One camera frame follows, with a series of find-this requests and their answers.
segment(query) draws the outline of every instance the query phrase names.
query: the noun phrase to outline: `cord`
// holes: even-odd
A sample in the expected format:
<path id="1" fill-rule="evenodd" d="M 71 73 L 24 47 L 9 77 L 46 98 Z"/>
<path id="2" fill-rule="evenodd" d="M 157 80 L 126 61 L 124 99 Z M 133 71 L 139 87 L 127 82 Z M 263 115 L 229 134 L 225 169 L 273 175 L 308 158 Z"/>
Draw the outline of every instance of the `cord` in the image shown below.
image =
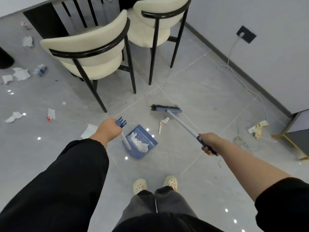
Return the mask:
<path id="1" fill-rule="evenodd" d="M 232 45 L 231 50 L 230 50 L 230 53 L 229 53 L 229 57 L 228 57 L 228 59 L 227 59 L 227 65 L 222 65 L 222 64 L 221 64 L 221 65 L 218 65 L 218 66 L 217 66 L 217 69 L 218 69 L 219 71 L 221 71 L 221 72 L 226 72 L 228 69 L 230 69 L 231 72 L 233 73 L 234 77 L 235 77 L 235 78 L 236 78 L 236 79 L 237 79 L 249 92 L 253 93 L 255 96 L 257 96 L 257 97 L 260 99 L 261 105 L 262 105 L 262 108 L 263 108 L 263 111 L 264 111 L 264 114 L 265 114 L 265 120 L 267 121 L 267 113 L 266 113 L 266 110 L 265 110 L 265 107 L 264 107 L 264 105 L 263 105 L 263 101 L 262 101 L 261 97 L 260 97 L 258 94 L 254 93 L 253 91 L 251 91 L 250 89 L 248 89 L 247 86 L 245 86 L 245 84 L 244 84 L 240 79 L 238 79 L 238 78 L 236 77 L 236 75 L 234 74 L 233 70 L 232 70 L 231 67 L 229 66 L 230 57 L 231 57 L 231 54 L 232 54 L 232 49 L 234 48 L 234 46 L 236 45 L 236 43 L 238 42 L 238 40 L 239 40 L 243 35 L 245 35 L 245 34 L 242 32 L 242 33 L 238 36 L 238 38 L 237 38 L 237 40 L 235 41 L 235 43 Z M 220 70 L 219 67 L 226 67 L 226 70 Z"/>

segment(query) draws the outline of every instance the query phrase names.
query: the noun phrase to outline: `floor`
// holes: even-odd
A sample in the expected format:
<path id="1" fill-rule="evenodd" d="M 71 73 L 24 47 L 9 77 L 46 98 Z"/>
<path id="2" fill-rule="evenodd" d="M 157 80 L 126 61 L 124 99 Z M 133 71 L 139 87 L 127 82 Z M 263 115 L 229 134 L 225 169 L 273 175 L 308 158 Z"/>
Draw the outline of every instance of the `floor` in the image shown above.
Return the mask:
<path id="1" fill-rule="evenodd" d="M 93 25 L 85 0 L 78 1 L 87 23 Z M 108 9 L 107 20 L 101 3 L 92 1 L 97 2 L 94 6 L 99 24 L 110 23 L 117 16 L 117 0 L 104 5 Z M 66 3 L 72 18 L 61 4 L 55 5 L 66 28 L 70 33 L 83 29 L 73 2 Z M 169 65 L 174 43 L 166 42 L 158 47 L 151 86 L 148 85 L 150 50 L 132 44 L 137 94 L 133 93 L 127 72 L 118 70 L 99 80 L 98 93 L 108 110 L 103 113 L 86 84 L 72 77 L 44 52 L 39 34 L 34 29 L 23 29 L 20 21 L 28 23 L 22 14 L 0 20 L 0 45 L 16 59 L 14 67 L 29 69 L 32 74 L 35 66 L 44 63 L 48 71 L 42 77 L 32 74 L 25 81 L 0 86 L 0 209 L 44 171 L 68 142 L 80 139 L 88 124 L 98 126 L 108 117 L 122 116 L 128 122 L 125 133 L 141 124 L 159 144 L 143 159 L 135 160 L 125 152 L 119 137 L 109 143 L 110 167 L 89 231 L 112 231 L 132 197 L 136 179 L 146 179 L 148 189 L 154 191 L 170 174 L 176 176 L 179 192 L 200 219 L 223 231 L 261 231 L 255 223 L 253 202 L 222 158 L 205 155 L 200 144 L 173 119 L 158 135 L 159 122 L 167 115 L 150 111 L 152 104 L 177 104 L 183 110 L 179 118 L 196 132 L 215 132 L 309 182 L 309 161 L 298 162 L 297 150 L 283 140 L 270 137 L 282 131 L 289 119 L 260 95 L 271 125 L 265 127 L 259 140 L 249 135 L 246 129 L 265 119 L 259 98 L 249 93 L 230 71 L 219 72 L 216 66 L 222 60 L 187 29 L 173 69 Z M 178 28 L 179 25 L 172 29 L 172 35 L 177 34 Z M 33 36 L 34 48 L 22 47 L 25 35 Z M 0 75 L 12 72 L 12 69 L 0 70 Z M 48 108 L 56 110 L 55 121 L 46 120 Z M 14 111 L 26 115 L 5 123 Z"/>

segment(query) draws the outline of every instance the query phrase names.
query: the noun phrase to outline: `wall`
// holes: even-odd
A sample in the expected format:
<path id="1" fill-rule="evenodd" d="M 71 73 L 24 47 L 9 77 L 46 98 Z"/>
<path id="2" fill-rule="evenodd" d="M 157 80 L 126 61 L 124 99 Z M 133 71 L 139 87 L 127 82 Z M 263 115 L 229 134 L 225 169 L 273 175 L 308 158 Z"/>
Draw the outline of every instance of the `wall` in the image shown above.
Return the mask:
<path id="1" fill-rule="evenodd" d="M 291 113 L 309 109 L 309 0 L 192 0 L 187 22 Z"/>

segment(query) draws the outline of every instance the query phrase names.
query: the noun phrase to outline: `wall outlet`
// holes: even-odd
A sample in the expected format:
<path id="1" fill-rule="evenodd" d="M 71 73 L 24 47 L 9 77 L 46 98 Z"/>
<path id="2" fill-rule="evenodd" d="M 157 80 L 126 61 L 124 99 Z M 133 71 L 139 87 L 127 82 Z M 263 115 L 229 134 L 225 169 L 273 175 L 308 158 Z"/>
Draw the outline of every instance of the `wall outlet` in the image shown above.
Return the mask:
<path id="1" fill-rule="evenodd" d="M 247 29 L 245 26 L 241 26 L 241 28 L 238 30 L 236 34 L 239 36 L 242 32 L 245 35 L 243 35 L 241 38 L 244 39 L 246 42 L 248 42 L 248 44 L 250 44 L 250 42 L 253 41 L 253 39 L 256 37 L 256 35 L 249 29 Z"/>

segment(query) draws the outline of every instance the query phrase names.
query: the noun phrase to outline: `broom handle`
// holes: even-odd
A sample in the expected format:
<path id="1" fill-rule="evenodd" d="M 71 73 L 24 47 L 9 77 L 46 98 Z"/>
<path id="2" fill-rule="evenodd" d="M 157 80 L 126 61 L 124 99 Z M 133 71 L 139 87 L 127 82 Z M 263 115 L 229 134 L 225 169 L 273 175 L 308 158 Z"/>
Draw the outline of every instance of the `broom handle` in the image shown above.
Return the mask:
<path id="1" fill-rule="evenodd" d="M 182 120 L 180 120 L 177 116 L 175 116 L 170 110 L 167 110 L 167 112 L 175 118 L 176 121 L 178 121 L 178 123 L 180 123 L 189 133 L 191 133 L 199 142 L 200 144 L 202 144 L 204 147 L 207 147 L 214 155 L 218 156 L 218 153 L 211 147 L 208 146 L 207 144 L 205 144 L 201 139 L 200 136 L 194 132 L 193 129 L 191 129 L 188 125 L 186 125 L 185 122 L 183 122 Z"/>

